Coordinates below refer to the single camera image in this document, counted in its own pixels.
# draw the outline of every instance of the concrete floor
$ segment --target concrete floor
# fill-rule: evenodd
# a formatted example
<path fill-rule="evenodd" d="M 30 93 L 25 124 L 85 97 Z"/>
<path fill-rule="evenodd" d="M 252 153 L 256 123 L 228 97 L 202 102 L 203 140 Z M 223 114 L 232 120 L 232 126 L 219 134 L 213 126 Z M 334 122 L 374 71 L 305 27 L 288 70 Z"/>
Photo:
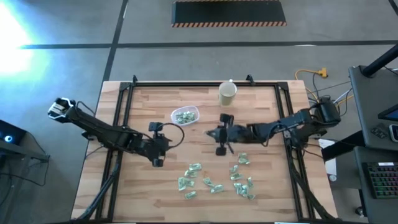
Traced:
<path fill-rule="evenodd" d="M 24 183 L 11 223 L 53 223 L 70 218 L 87 141 L 81 129 L 47 117 L 56 97 L 95 108 L 109 49 L 14 50 L 21 44 L 110 44 L 122 0 L 0 1 L 0 119 L 31 132 L 51 155 L 47 184 Z M 397 20 L 388 1 L 283 0 L 287 27 L 170 28 L 172 0 L 129 0 L 120 43 L 394 40 Z M 110 80 L 293 79 L 298 69 L 328 69 L 319 89 L 348 81 L 348 68 L 366 65 L 391 45 L 322 47 L 202 47 L 117 49 Z M 396 61 L 390 67 L 398 67 Z M 300 78 L 312 87 L 312 75 Z M 337 98 L 350 84 L 321 92 Z M 354 100 L 328 138 L 360 129 Z M 339 162 L 339 170 L 354 161 Z M 40 181 L 42 173 L 31 178 Z M 0 191 L 6 189 L 0 185 Z M 358 192 L 332 184 L 339 217 L 366 222 L 353 210 Z"/>

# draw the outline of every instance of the floor mat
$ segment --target floor mat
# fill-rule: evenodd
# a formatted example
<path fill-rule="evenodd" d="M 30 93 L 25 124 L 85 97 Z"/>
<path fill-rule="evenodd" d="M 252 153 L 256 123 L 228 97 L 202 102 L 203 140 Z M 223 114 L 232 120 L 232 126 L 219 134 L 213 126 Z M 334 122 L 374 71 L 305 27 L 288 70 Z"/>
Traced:
<path fill-rule="evenodd" d="M 286 26 L 276 0 L 181 0 L 173 3 L 172 27 Z"/>

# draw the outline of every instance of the cup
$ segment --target cup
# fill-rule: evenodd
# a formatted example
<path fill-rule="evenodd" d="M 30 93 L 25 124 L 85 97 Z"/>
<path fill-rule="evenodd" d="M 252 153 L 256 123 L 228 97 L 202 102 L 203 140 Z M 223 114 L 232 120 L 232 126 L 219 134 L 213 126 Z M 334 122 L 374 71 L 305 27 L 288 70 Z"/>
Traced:
<path fill-rule="evenodd" d="M 218 99 L 220 100 L 220 104 L 223 106 L 230 105 L 237 91 L 238 88 L 232 82 L 232 80 L 229 80 L 228 82 L 223 82 L 218 87 Z"/>

